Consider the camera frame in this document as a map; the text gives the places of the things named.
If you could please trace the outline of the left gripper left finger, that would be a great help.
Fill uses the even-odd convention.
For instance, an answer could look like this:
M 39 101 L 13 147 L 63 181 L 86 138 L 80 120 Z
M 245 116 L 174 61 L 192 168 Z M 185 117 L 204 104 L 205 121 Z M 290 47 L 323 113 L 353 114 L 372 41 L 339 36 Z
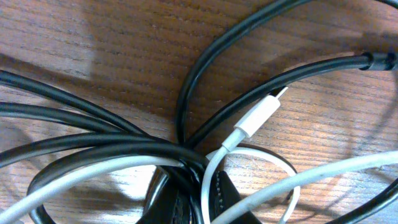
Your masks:
M 137 224 L 173 224 L 180 223 L 181 199 L 174 183 L 159 169 L 152 178 L 147 193 L 146 205 Z

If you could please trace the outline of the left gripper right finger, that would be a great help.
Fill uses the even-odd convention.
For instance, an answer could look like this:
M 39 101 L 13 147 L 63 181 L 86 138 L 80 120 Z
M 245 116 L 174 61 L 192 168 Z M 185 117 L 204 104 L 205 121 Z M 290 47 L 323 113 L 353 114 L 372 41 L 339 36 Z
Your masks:
M 216 171 L 211 180 L 211 221 L 241 199 L 237 188 L 225 171 Z M 261 224 L 251 212 L 235 219 L 231 224 Z

